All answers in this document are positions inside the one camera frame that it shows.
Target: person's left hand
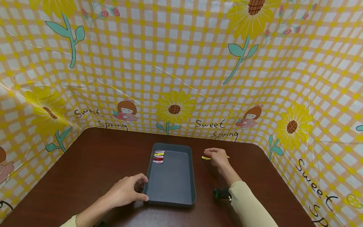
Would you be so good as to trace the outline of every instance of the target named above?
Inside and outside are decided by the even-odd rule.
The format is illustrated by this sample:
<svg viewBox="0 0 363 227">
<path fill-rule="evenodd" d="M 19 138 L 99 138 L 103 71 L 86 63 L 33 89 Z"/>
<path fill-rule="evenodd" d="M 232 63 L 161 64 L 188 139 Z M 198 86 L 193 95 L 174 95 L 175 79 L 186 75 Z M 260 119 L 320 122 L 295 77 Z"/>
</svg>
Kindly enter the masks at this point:
<svg viewBox="0 0 363 227">
<path fill-rule="evenodd" d="M 149 180 L 142 173 L 131 177 L 124 177 L 119 180 L 103 197 L 112 207 L 125 206 L 133 201 L 147 202 L 149 197 L 137 192 L 147 182 L 149 182 Z"/>
</svg>

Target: gray tray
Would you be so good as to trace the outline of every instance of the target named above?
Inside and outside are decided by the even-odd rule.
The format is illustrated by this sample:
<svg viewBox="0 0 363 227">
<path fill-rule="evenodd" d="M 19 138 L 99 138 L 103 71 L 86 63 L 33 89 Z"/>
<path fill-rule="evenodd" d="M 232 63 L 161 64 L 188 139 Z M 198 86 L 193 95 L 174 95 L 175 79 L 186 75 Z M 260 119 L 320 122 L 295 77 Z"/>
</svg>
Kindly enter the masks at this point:
<svg viewBox="0 0 363 227">
<path fill-rule="evenodd" d="M 154 152 L 164 150 L 164 162 L 153 162 Z M 144 194 L 148 203 L 189 207 L 195 203 L 196 193 L 192 161 L 192 149 L 188 146 L 156 143 L 147 171 L 149 182 L 145 184 Z"/>
</svg>

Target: sunflower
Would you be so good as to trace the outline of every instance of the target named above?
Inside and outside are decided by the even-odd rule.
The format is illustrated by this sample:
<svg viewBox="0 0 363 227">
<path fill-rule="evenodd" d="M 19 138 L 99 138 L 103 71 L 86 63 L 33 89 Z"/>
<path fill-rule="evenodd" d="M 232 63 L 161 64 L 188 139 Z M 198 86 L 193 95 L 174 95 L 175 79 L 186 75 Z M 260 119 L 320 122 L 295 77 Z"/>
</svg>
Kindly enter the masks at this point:
<svg viewBox="0 0 363 227">
<path fill-rule="evenodd" d="M 62 13 L 70 17 L 77 11 L 77 6 L 74 0 L 29 0 L 30 7 L 33 10 L 38 10 L 38 6 L 43 4 L 43 11 L 51 16 L 54 13 L 58 18 L 62 18 Z"/>
<path fill-rule="evenodd" d="M 163 96 L 158 99 L 159 103 L 155 105 L 156 115 L 173 123 L 183 123 L 195 110 L 196 102 L 191 97 L 191 94 L 185 94 L 184 91 L 163 93 Z"/>
<path fill-rule="evenodd" d="M 44 137 L 54 135 L 57 130 L 69 125 L 64 117 L 66 103 L 58 92 L 51 91 L 49 87 L 35 87 L 31 92 L 26 91 L 24 97 L 33 105 L 36 117 L 31 124 L 36 125 L 36 133 Z"/>
<path fill-rule="evenodd" d="M 273 18 L 271 8 L 277 7 L 280 0 L 235 0 L 234 6 L 228 11 L 227 17 L 231 20 L 228 30 L 234 31 L 233 36 L 242 39 L 257 37 L 264 31 L 267 22 Z"/>
<path fill-rule="evenodd" d="M 313 119 L 304 105 L 290 106 L 286 113 L 281 114 L 277 123 L 277 138 L 285 149 L 292 150 L 300 147 L 300 141 L 307 141 Z"/>
</svg>

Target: brown table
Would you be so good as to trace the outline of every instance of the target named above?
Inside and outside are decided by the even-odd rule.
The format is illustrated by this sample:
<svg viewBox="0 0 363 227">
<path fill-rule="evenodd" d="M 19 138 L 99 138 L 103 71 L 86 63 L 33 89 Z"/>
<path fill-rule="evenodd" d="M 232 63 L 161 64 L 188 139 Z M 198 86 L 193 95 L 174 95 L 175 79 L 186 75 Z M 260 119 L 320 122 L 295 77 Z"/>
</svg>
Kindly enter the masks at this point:
<svg viewBox="0 0 363 227">
<path fill-rule="evenodd" d="M 60 226 L 91 205 L 119 179 L 140 172 L 146 174 L 152 146 L 157 142 L 191 147 L 197 193 L 194 206 L 185 209 L 136 202 L 110 212 L 103 219 L 108 227 L 241 226 L 230 203 L 213 198 L 213 189 L 226 184 L 210 161 L 201 158 L 208 147 L 227 151 L 231 165 L 279 227 L 315 226 L 256 145 L 90 128 L 71 145 L 1 227 Z"/>
</svg>

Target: yellow checkered backdrop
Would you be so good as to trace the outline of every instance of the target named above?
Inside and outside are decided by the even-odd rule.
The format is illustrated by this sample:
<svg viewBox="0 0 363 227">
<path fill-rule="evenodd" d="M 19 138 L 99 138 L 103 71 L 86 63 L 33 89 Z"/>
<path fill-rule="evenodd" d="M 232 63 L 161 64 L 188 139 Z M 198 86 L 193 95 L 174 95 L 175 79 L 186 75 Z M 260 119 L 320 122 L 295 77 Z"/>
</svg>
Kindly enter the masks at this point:
<svg viewBox="0 0 363 227">
<path fill-rule="evenodd" d="M 260 146 L 317 226 L 363 226 L 363 4 L 3 0 L 0 220 L 89 127 Z"/>
</svg>

